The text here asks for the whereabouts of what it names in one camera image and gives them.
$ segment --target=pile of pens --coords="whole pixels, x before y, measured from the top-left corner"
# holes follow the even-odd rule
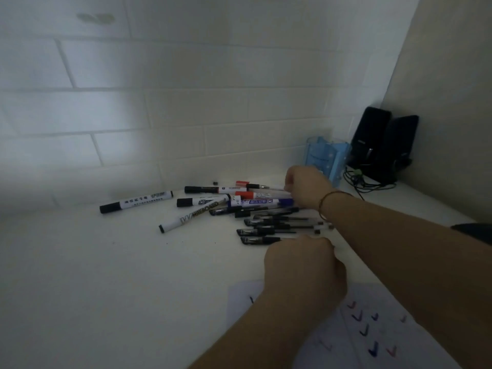
[[[256,192],[254,190],[270,190],[272,192]],[[187,194],[220,194],[214,197],[178,198],[177,207],[200,206],[183,217],[159,225],[161,233],[184,225],[194,217],[208,211],[210,215],[219,216],[234,214],[236,218],[246,218],[244,223],[247,229],[237,229],[241,242],[247,245],[271,244],[280,241],[280,237],[269,237],[276,234],[295,234],[295,230],[310,230],[314,234],[320,234],[324,223],[322,221],[310,221],[308,217],[289,217],[288,215],[298,212],[294,207],[294,200],[290,193],[283,190],[283,186],[266,186],[251,184],[249,181],[236,181],[234,187],[219,186],[185,186]],[[149,194],[137,198],[131,198],[105,204],[99,207],[101,213],[109,213],[124,210],[141,204],[162,201],[174,197],[172,191]]]

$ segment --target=gold bracelet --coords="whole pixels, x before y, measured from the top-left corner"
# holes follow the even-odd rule
[[[347,195],[353,197],[352,194],[341,191],[341,190],[334,190],[334,191],[331,191],[331,192],[325,194],[325,196],[319,200],[319,207],[318,207],[319,217],[321,217],[324,221],[328,221],[328,219],[326,217],[323,217],[323,215],[321,214],[321,206],[323,205],[323,202],[326,199],[326,197],[328,197],[330,194],[335,194],[335,193],[347,194]]]

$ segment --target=speaker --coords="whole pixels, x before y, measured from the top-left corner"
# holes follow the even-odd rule
[[[395,182],[396,173],[412,163],[410,152],[418,123],[417,115],[391,120],[371,163],[360,166],[362,172],[384,185]]]
[[[352,151],[348,161],[350,167],[360,168],[374,161],[390,119],[390,111],[366,108],[351,142]]]

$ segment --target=black cable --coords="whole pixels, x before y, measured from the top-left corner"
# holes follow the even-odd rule
[[[364,175],[355,174],[354,171],[349,171],[347,167],[345,167],[345,172],[343,172],[343,179],[347,181],[348,185],[355,189],[363,201],[365,201],[365,199],[362,194],[377,190],[390,190],[397,186],[395,183],[388,185],[368,183],[364,180]]]

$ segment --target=white sheet of paper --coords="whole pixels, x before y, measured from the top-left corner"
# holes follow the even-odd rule
[[[263,281],[229,288],[227,327],[263,290]],[[383,285],[353,283],[332,316],[305,341],[294,369],[459,369],[447,352],[419,326]]]

